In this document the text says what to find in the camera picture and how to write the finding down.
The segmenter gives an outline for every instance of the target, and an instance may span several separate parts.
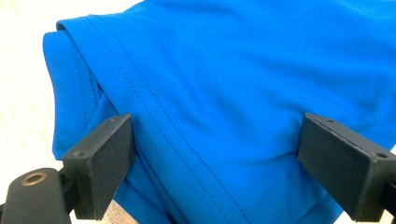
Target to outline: stitching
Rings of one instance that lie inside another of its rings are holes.
[[[92,88],[92,92],[93,92],[93,98],[95,99],[95,106],[97,107],[99,105],[99,96],[98,96],[98,92],[97,92],[98,86],[96,85],[96,88],[95,88],[95,83],[94,83],[95,80],[94,80],[94,77],[93,77],[90,69],[88,72],[90,73],[90,83],[91,83],[91,88]]]
[[[179,159],[183,162],[184,166],[186,166],[186,168],[189,170],[189,172],[190,172],[190,173],[194,176],[194,178],[198,181],[199,185],[200,185],[201,188],[204,190],[204,192],[206,193],[206,195],[210,198],[210,200],[213,202],[213,204],[218,208],[218,210],[219,210],[219,212],[222,214],[222,216],[227,220],[227,223],[231,223],[230,220],[228,220],[228,218],[225,216],[225,214],[223,213],[223,211],[222,211],[221,208],[219,207],[219,205],[218,205],[218,203],[216,202],[216,200],[209,194],[209,192],[208,192],[207,189],[205,188],[205,186],[204,186],[204,184],[202,183],[202,181],[198,178],[198,176],[194,173],[194,171],[190,168],[190,166],[184,161],[184,159],[181,157],[181,155],[179,154],[179,152],[176,150],[175,146],[171,143],[170,139],[169,139],[169,138],[167,137],[167,135],[163,132],[163,129],[162,129],[161,126],[157,123],[157,120],[154,118],[154,116],[152,115],[152,113],[149,111],[149,108],[148,108],[147,105],[144,103],[144,101],[143,101],[142,97],[140,96],[140,94],[136,91],[136,89],[135,89],[134,85],[132,84],[131,80],[126,76],[125,71],[123,70],[123,68],[121,67],[119,61],[117,60],[117,57],[114,55],[113,51],[111,50],[111,48],[109,47],[109,45],[108,45],[107,42],[105,41],[104,37],[103,37],[103,36],[101,35],[101,33],[99,32],[99,30],[96,28],[96,26],[93,24],[93,22],[92,22],[90,19],[88,19],[88,18],[86,18],[86,17],[84,17],[84,19],[86,19],[86,20],[91,24],[91,26],[93,27],[93,29],[95,30],[95,32],[100,36],[101,41],[105,44],[107,51],[111,54],[112,58],[114,59],[115,63],[117,64],[117,67],[120,69],[120,71],[121,71],[123,77],[124,77],[125,80],[128,82],[128,85],[129,85],[129,86],[132,88],[132,90],[134,91],[134,94],[135,94],[135,95],[137,96],[137,98],[139,99],[139,102],[143,105],[143,107],[145,107],[145,110],[146,110],[146,111],[148,112],[148,114],[150,115],[150,117],[151,117],[152,121],[154,122],[155,126],[157,126],[157,128],[160,130],[160,132],[161,132],[162,136],[165,138],[166,142],[167,142],[167,143],[169,144],[169,146],[174,150],[174,152],[177,154],[177,156],[179,157]],[[111,34],[112,34],[113,36],[115,36],[114,33],[113,33],[113,31],[112,31],[111,29],[109,29],[109,30],[110,30]],[[125,50],[124,46],[123,46],[123,45],[120,45],[120,46],[121,46],[122,49],[124,50],[124,53],[126,53],[126,50]],[[138,69],[136,68],[136,66],[132,63],[129,54],[126,53],[126,55],[128,56],[128,60],[130,61],[130,64],[134,67],[136,73],[139,75],[139,77],[140,77],[140,78],[142,79],[142,81],[145,83],[145,86],[148,88],[148,90],[149,90],[149,92],[151,93],[151,95],[154,97],[154,95],[152,94],[152,91],[151,91],[151,89],[149,88],[149,86],[148,86],[146,80],[144,80],[144,79],[141,77],[141,74],[140,74],[139,70],[138,70]]]
[[[75,71],[76,71],[76,74],[78,76],[78,86],[79,86],[79,93],[80,93],[79,100],[80,100],[81,105],[82,105],[82,115],[83,115],[83,118],[84,118],[84,128],[86,128],[87,127],[87,114],[86,114],[86,111],[85,111],[84,98],[83,98],[83,95],[82,95],[82,84],[81,84],[81,77],[80,77],[80,74],[79,74],[79,69],[78,69],[78,64],[77,64],[76,48],[74,46],[72,46],[72,49],[73,49],[72,53],[73,53],[73,62],[74,62],[74,66],[75,66]]]
[[[140,150],[141,150],[140,148],[141,148],[141,147],[139,146],[139,144],[138,144],[137,142],[135,142],[135,150],[137,151],[138,156],[141,158],[142,161],[145,162],[145,164],[146,164],[146,165],[148,166],[148,168],[151,170],[151,174],[155,176],[155,178],[156,178],[157,181],[158,181],[158,184],[159,184],[159,185],[161,186],[161,188],[164,190],[165,188],[163,187],[163,183],[162,183],[161,181],[159,181],[159,178],[158,178],[157,174],[155,174],[154,172],[152,172],[151,165],[147,162],[146,157],[145,157],[142,153],[139,153]],[[166,190],[164,190],[164,192],[165,192],[167,198],[169,199],[169,201],[171,201],[172,203],[175,203],[174,200],[173,200],[173,198],[169,195],[169,193],[168,193]],[[187,221],[186,221],[187,219],[185,218],[184,214],[182,214],[182,213],[180,212],[180,208],[179,208],[178,206],[176,206],[176,205],[175,205],[175,208],[176,208],[176,210],[180,213],[180,216],[183,218],[184,223],[187,223]]]
[[[154,95],[154,93],[152,92],[151,88],[149,87],[149,84],[147,83],[147,81],[142,77],[142,74],[140,73],[140,71],[137,69],[136,65],[134,64],[134,62],[132,61],[131,55],[128,53],[128,51],[126,50],[126,48],[122,45],[121,41],[117,38],[117,36],[114,34],[113,30],[111,29],[111,27],[109,27],[109,25],[107,24],[107,22],[105,20],[103,20],[101,17],[96,16],[99,20],[101,20],[106,28],[110,31],[110,33],[113,35],[113,37],[117,40],[117,42],[119,43],[119,45],[121,46],[122,50],[124,51],[124,54],[128,57],[128,61],[130,62],[130,64],[134,67],[134,70],[136,71],[136,73],[139,75],[140,79],[143,81],[143,83],[145,84],[146,88],[148,89],[149,93],[151,94],[151,96],[155,99],[155,101],[157,102],[157,104],[160,106],[161,110],[163,111],[163,113],[165,114],[166,118],[168,119],[168,121],[171,123],[172,127],[177,131],[177,133],[181,136],[181,138],[183,139],[183,141],[186,143],[187,147],[194,153],[194,155],[198,158],[198,160],[205,166],[205,168],[209,171],[210,174],[212,174],[216,181],[219,183],[220,187],[224,190],[224,192],[227,194],[228,197],[230,197],[230,199],[232,200],[232,202],[235,204],[235,206],[238,208],[239,212],[242,214],[242,216],[244,217],[245,221],[247,221],[248,223],[251,223],[248,220],[248,216],[243,212],[242,208],[239,206],[239,204],[236,202],[236,200],[233,198],[233,196],[230,194],[230,192],[224,187],[224,185],[221,183],[219,177],[213,172],[213,170],[209,167],[209,165],[204,161],[204,159],[198,154],[198,152],[194,149],[194,147],[192,147],[192,145],[187,141],[186,137],[184,136],[184,134],[179,130],[179,128],[176,126],[176,124],[172,121],[172,119],[170,118],[170,116],[168,115],[168,113],[166,112],[166,110],[164,109],[163,105],[160,103],[160,101],[158,100],[158,98]]]

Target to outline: black mount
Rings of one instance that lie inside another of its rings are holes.
[[[396,156],[333,119],[305,114],[298,158],[303,167],[360,222],[396,215]]]
[[[64,168],[42,168],[15,179],[1,224],[71,223],[102,219],[134,160],[130,115],[107,119],[62,158]]]

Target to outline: black plastic bracket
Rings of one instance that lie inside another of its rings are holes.
[[[353,220],[382,217],[379,201],[396,180],[396,156],[335,120],[305,114],[298,160]]]
[[[62,158],[64,168],[38,169],[15,179],[0,206],[1,224],[70,223],[102,219],[134,161],[131,115],[107,119]]]

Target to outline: screw hole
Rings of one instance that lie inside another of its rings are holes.
[[[375,155],[376,155],[377,157],[384,158],[384,159],[386,159],[386,158],[388,157],[386,154],[381,153],[381,152],[376,152]]]
[[[38,172],[38,173],[34,173],[31,175],[26,176],[23,180],[22,180],[22,184],[24,186],[32,186],[35,184],[40,183],[41,181],[43,181],[45,178],[47,177],[46,173],[43,172]]]
[[[73,153],[73,156],[75,156],[75,157],[83,157],[85,155],[86,155],[85,152],[80,152],[80,151],[77,151],[77,152]]]

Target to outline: blue fabric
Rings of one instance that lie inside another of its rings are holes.
[[[116,200],[140,223],[333,223],[296,160],[304,112],[396,141],[396,2],[147,0],[44,37],[57,159],[133,115]]]

